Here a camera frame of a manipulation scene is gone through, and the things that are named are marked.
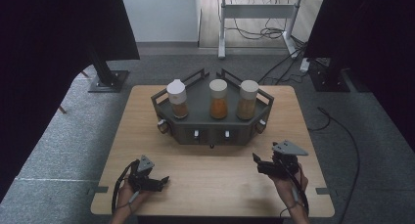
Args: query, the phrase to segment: spice jar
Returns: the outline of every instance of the spice jar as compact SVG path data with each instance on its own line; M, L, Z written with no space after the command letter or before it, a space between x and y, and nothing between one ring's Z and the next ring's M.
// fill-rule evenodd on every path
M185 85L179 79L174 79L167 85L167 94L174 116L176 118L185 117L189 113L186 104L187 95Z
M222 79L210 82L210 116L221 119L228 114L227 87L228 84Z
M236 116L240 119L251 119L254 117L258 89L258 84L253 80L245 80L241 83L240 99L236 110Z

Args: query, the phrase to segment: wooden floor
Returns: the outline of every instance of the wooden floor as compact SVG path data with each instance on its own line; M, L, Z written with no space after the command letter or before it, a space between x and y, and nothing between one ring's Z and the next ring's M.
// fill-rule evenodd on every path
M201 0L202 20L200 30L200 47L217 47L220 26L220 3L222 0ZM297 0L226 0L227 4L290 4ZM293 29L293 36L301 41L307 41L314 25L318 11L323 0L301 0L300 9ZM285 19L226 19L225 38L226 47L272 47L285 48L282 38L247 39L237 29L260 33L263 28L276 27L285 29L289 20ZM250 38L258 38L259 35L248 35Z

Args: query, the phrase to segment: jar lid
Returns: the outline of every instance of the jar lid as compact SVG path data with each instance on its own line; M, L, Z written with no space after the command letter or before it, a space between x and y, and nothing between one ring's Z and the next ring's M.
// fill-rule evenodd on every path
M186 101L186 86L180 79L174 79L167 85L168 100L172 104L181 104Z
M221 99L226 96L228 83L222 79L215 79L210 82L210 94L215 99Z
M253 80L244 80L241 83L240 95L242 98L252 100L256 98L259 85Z

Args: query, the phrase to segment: spice rack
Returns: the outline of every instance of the spice rack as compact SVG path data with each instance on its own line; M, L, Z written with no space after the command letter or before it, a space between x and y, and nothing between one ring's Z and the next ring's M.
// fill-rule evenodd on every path
M228 114L215 119L209 114L209 83L220 78L228 83ZM158 125L162 134L169 133L182 145L246 145L252 137L262 133L271 112L274 98L258 90L254 117L242 120L236 116L240 83L236 75L223 69L216 76L210 76L204 69L181 80L186 85L189 114L184 118L174 117L166 89L152 96Z

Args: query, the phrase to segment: white metal frame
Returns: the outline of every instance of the white metal frame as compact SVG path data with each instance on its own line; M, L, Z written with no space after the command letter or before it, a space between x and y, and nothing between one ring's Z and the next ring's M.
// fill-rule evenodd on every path
M226 4L226 0L222 0L221 17L219 29L219 59L225 59L225 19L291 19L287 29L283 32L284 41L287 48L295 58L298 55L296 46L291 32L296 22L297 13L300 8L300 1L294 5L244 5L244 4Z

